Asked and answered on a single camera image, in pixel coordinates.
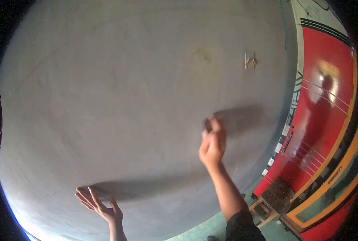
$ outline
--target green tiled floor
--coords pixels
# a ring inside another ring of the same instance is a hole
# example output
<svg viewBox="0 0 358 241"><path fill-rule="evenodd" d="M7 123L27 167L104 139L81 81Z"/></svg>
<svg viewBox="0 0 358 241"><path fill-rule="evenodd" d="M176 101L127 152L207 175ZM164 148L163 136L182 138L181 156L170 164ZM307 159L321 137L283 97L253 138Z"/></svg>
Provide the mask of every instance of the green tiled floor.
<svg viewBox="0 0 358 241"><path fill-rule="evenodd" d="M251 194L262 181L263 176L245 192L244 200L250 206L254 200L251 198ZM263 226L260 230L267 241L298 241L298 239L290 232L285 232L283 224L277 224L277 220L273 220ZM175 237L167 239L166 241L203 241L209 235L214 235L219 238L220 241L225 239L226 221L221 212L215 214L210 219L197 225L196 227L179 234Z"/></svg>

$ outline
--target human arm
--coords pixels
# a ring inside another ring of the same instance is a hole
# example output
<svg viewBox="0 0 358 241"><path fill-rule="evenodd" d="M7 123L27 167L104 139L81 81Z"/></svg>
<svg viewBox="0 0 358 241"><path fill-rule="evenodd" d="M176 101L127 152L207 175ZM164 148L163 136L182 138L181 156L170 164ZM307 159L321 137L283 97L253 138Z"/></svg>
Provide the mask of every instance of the human arm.
<svg viewBox="0 0 358 241"><path fill-rule="evenodd" d="M222 163L226 149L226 132L223 124L217 116L210 116L209 122L212 130L210 133L206 130L202 132L199 158L210 174L221 211L228 221L240 211L249 213L249 209Z"/></svg>
<svg viewBox="0 0 358 241"><path fill-rule="evenodd" d="M107 208L97 197L94 190L89 187L89 192L92 197L85 194L80 189L75 193L76 197L80 199L80 203L85 205L90 210L95 210L100 216L107 220L109 225L110 241L127 241L123 231L123 212L120 210L116 200L111 197L111 208Z"/></svg>

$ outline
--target hand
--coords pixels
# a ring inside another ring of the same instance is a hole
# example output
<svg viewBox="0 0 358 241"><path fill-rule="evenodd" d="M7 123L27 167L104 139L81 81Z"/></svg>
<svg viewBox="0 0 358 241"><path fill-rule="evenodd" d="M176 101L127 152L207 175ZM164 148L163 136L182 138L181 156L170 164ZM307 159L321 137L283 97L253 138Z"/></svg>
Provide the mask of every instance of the hand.
<svg viewBox="0 0 358 241"><path fill-rule="evenodd" d="M95 210L100 216L108 221L110 225L121 226L123 220L123 212L120 210L116 200L111 197L110 204L112 208L107 208L97 197L91 187L88 187L92 198L86 195L82 190L77 189L76 197L80 199L80 203L90 210Z"/></svg>
<svg viewBox="0 0 358 241"><path fill-rule="evenodd" d="M226 131L219 117L209 116L210 133L202 132L199 158L207 169L218 166L226 150Z"/></svg>

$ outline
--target black sleeve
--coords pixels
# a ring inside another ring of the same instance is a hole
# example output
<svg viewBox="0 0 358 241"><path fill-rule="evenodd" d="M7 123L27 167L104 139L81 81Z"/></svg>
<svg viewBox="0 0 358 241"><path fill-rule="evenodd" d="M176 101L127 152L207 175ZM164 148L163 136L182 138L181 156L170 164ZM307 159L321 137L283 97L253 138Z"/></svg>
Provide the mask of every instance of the black sleeve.
<svg viewBox="0 0 358 241"><path fill-rule="evenodd" d="M234 214L227 222L226 241L266 241L248 211Z"/></svg>

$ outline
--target glass panel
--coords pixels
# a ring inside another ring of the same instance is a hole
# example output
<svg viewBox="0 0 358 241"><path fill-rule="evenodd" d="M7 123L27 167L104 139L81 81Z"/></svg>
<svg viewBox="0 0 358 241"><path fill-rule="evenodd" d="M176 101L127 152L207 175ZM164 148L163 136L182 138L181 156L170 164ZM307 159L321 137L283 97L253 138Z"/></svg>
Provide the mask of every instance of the glass panel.
<svg viewBox="0 0 358 241"><path fill-rule="evenodd" d="M355 176L358 173L358 149L346 167L342 175L336 180L335 184L331 186L324 195L318 198L310 206L297 215L297 218L302 222L306 222L309 219L318 215L322 210L331 205L350 185Z"/></svg>

